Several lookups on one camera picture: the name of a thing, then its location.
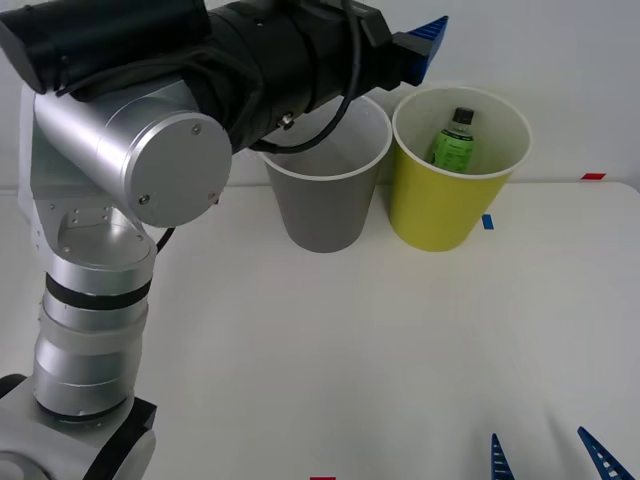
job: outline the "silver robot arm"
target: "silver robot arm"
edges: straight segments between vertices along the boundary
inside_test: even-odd
[[[46,272],[30,378],[0,381],[0,479],[139,480],[155,407],[134,396],[157,249],[215,204],[220,124],[179,79],[79,103],[22,97],[21,205]]]

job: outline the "screw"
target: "screw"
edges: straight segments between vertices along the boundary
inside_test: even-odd
[[[282,116],[282,118],[278,121],[278,126],[282,127],[284,130],[289,130],[296,122],[293,121],[293,113],[289,112]]]

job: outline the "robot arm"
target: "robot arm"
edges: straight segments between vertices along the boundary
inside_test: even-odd
[[[157,254],[143,224],[202,215],[233,153],[280,148],[260,139],[348,90],[354,70],[346,96],[421,82],[445,25],[391,35],[378,10],[345,0],[0,14],[0,47],[28,85],[21,168],[46,272],[34,373],[0,382],[0,478],[142,478],[155,407],[133,389]]]

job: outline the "black ring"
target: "black ring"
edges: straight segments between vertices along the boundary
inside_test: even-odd
[[[60,302],[83,310],[120,310],[138,303],[149,294],[151,280],[149,283],[137,290],[122,295],[87,295],[63,287],[47,274],[47,290]]]
[[[91,415],[83,415],[81,417],[78,417],[76,415],[63,415],[61,413],[56,413],[53,410],[49,410],[47,407],[42,405],[40,402],[36,401],[36,403],[38,404],[38,407],[40,407],[40,410],[42,410],[47,415],[52,416],[53,419],[56,420],[56,421],[67,422],[67,423],[83,423],[83,422],[92,422],[93,420],[98,420],[98,419],[100,419],[100,418],[102,418],[102,417],[104,417],[106,415],[109,415],[110,413],[115,412],[126,401],[127,401],[127,399],[125,398],[123,401],[121,401],[117,405],[115,405],[115,406],[113,406],[111,408],[108,408],[108,409],[104,410],[103,412],[93,413]]]

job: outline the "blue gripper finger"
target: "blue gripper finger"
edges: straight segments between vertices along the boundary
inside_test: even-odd
[[[591,460],[596,464],[602,480],[634,480],[620,462],[611,455],[584,427],[578,429],[582,443],[587,447]]]
[[[514,480],[507,457],[495,433],[491,437],[491,480]]]

